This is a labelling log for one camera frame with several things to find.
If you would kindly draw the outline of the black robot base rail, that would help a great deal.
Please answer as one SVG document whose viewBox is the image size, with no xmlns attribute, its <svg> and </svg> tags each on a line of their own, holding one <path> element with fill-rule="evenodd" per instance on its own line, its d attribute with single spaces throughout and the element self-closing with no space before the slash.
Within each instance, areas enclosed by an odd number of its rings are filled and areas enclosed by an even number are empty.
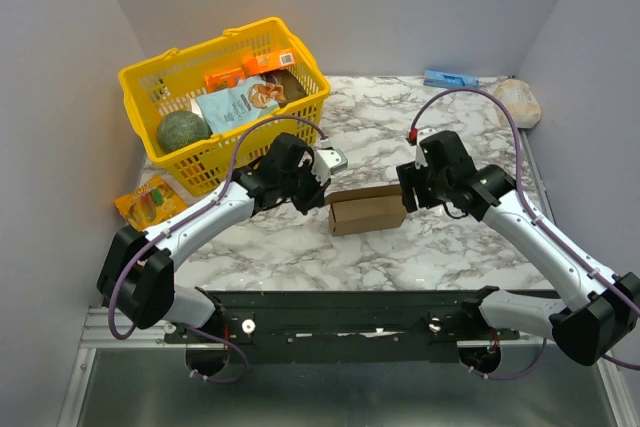
<svg viewBox="0 0 640 427">
<path fill-rule="evenodd" d="M 158 299 L 123 291 L 117 307 L 138 329 L 172 324 L 166 342 L 185 347 L 189 368 L 228 365 L 429 361 L 456 363 L 462 343 L 552 336 L 563 307 L 550 292 L 214 292 L 198 290 L 205 312 L 171 313 L 177 292 Z"/>
</svg>

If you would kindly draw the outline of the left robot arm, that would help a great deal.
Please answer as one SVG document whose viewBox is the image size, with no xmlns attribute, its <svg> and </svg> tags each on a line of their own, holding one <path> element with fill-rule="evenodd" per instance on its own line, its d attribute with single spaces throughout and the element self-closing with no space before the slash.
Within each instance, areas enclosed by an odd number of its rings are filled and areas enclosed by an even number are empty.
<svg viewBox="0 0 640 427">
<path fill-rule="evenodd" d="M 292 134 L 279 134 L 265 155 L 234 169 L 229 184 L 175 217 L 143 231 L 120 229 L 98 277 L 98 291 L 138 329 L 168 321 L 187 325 L 201 342 L 214 340 L 222 327 L 220 302 L 176 284 L 176 271 L 214 237 L 258 213 L 286 202 L 301 214 L 322 207 L 332 175 L 347 165 L 329 140 L 313 148 Z"/>
</svg>

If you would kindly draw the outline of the brown cardboard box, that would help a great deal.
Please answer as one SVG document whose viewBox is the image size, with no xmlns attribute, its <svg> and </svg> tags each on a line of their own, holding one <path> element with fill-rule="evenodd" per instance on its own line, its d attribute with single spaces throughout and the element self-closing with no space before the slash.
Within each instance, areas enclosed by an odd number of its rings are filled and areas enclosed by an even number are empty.
<svg viewBox="0 0 640 427">
<path fill-rule="evenodd" d="M 325 204 L 333 236 L 398 228 L 407 215 L 398 184 L 333 192 Z"/>
</svg>

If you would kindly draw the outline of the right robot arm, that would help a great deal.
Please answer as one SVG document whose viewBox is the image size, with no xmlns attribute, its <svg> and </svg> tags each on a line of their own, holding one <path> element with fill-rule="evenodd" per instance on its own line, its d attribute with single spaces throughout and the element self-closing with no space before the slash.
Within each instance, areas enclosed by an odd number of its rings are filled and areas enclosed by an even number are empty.
<svg viewBox="0 0 640 427">
<path fill-rule="evenodd" d="M 490 164 L 477 168 L 453 131 L 412 129 L 412 162 L 397 167 L 408 212 L 454 206 L 504 237 L 553 286 L 553 299 L 488 287 L 460 314 L 460 326 L 480 339 L 509 329 L 553 341 L 573 361 L 591 366 L 633 331 L 639 279 L 590 257 L 549 224 L 515 179 Z"/>
</svg>

